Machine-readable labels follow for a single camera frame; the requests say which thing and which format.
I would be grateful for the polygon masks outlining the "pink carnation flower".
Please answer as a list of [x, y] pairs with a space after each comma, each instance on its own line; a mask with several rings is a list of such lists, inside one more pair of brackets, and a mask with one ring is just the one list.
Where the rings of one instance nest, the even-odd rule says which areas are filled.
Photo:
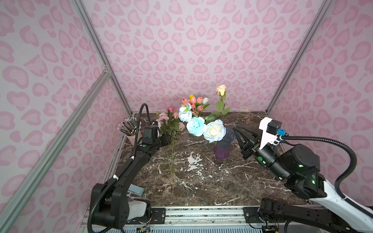
[[167, 134], [170, 129], [170, 118], [167, 113], [157, 113], [156, 122], [161, 135]]

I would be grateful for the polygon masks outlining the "magenta rose stem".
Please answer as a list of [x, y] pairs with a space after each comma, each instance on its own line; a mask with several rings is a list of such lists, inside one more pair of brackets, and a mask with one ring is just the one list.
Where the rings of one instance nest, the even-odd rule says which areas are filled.
[[179, 114], [175, 112], [175, 109], [173, 107], [168, 108], [168, 117], [168, 133], [171, 136], [171, 154], [169, 155], [168, 159], [170, 173], [174, 174], [176, 140], [179, 132], [182, 132], [185, 129], [185, 126], [179, 119]]

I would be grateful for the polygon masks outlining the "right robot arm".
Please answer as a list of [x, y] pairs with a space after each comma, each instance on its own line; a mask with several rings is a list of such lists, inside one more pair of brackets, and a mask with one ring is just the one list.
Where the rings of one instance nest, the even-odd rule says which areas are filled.
[[[303, 200], [310, 200], [323, 206], [323, 209], [310, 209], [293, 206], [273, 199], [264, 198], [258, 210], [264, 219], [285, 222], [284, 231], [288, 231], [290, 222], [303, 223], [323, 229], [330, 233], [371, 233], [373, 231], [373, 210], [365, 207], [345, 195], [340, 185], [355, 170], [357, 156], [346, 144], [325, 137], [289, 136], [279, 126], [269, 126], [273, 143], [261, 145], [264, 138], [261, 133], [242, 126], [236, 126], [233, 132], [238, 140], [244, 159], [253, 156], [265, 169], [279, 180], [285, 181], [285, 188]], [[320, 158], [303, 144], [293, 145], [282, 155], [275, 150], [278, 143], [289, 140], [318, 141], [335, 145], [350, 157], [350, 164], [334, 184], [321, 173]]]

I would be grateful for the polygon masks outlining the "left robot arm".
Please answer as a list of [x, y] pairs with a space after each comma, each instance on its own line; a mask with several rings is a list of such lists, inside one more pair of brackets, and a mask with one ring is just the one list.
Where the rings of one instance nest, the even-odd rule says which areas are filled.
[[140, 170], [151, 157], [164, 146], [170, 145], [172, 137], [161, 134], [158, 126], [145, 127], [143, 137], [135, 143], [132, 156], [105, 183], [97, 183], [91, 191], [87, 230], [93, 233], [93, 225], [103, 226], [102, 233], [111, 229], [123, 230], [123, 226], [134, 218], [149, 221], [149, 201], [132, 200], [127, 193]]

